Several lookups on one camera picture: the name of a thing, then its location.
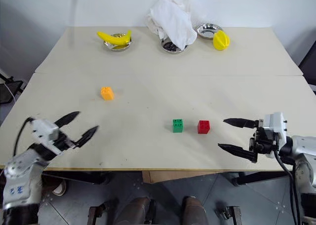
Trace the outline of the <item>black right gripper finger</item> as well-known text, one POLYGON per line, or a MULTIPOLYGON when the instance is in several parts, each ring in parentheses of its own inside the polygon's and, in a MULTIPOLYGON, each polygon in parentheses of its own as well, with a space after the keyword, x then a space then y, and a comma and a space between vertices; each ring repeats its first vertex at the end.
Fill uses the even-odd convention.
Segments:
POLYGON ((252 163, 257 162, 258 154, 255 152, 252 152, 249 150, 244 150, 242 147, 238 147, 238 146, 234 146, 234 145, 230 145, 230 144, 219 143, 218 146, 221 149, 229 152, 230 154, 232 154, 234 156, 247 159, 247 160, 251 161, 252 163))
POLYGON ((249 120, 244 118, 227 118, 223 120, 224 123, 227 123, 231 126, 238 128, 257 128, 259 125, 259 120, 249 120))

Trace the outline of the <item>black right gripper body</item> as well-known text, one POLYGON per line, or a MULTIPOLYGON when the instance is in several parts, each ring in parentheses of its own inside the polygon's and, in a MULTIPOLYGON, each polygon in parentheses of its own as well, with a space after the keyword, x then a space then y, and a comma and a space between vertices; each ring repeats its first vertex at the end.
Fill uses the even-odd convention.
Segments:
POLYGON ((249 150, 259 154, 270 154, 279 149, 278 140, 278 133, 257 127, 253 137, 250 138, 249 150))

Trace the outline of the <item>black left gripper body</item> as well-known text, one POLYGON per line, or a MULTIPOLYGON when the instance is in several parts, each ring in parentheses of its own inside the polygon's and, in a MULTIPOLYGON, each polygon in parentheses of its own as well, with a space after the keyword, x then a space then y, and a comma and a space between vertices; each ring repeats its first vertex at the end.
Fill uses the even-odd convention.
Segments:
POLYGON ((53 151, 65 151, 70 148, 76 148, 77 144, 72 141, 64 132, 58 130, 56 138, 53 140, 53 151))

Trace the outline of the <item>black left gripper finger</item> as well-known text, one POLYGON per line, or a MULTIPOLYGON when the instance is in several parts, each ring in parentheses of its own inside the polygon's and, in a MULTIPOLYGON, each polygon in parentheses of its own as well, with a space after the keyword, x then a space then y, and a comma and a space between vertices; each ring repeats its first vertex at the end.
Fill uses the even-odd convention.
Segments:
POLYGON ((72 122, 78 115, 80 114, 80 111, 71 112, 60 119, 58 119, 56 122, 54 122, 58 127, 63 127, 64 125, 69 124, 72 122))
POLYGON ((85 145, 93 137, 93 135, 96 133, 98 128, 99 128, 99 126, 95 126, 95 127, 90 128, 89 130, 87 130, 81 136, 81 138, 75 142, 76 147, 81 148, 83 145, 85 145))

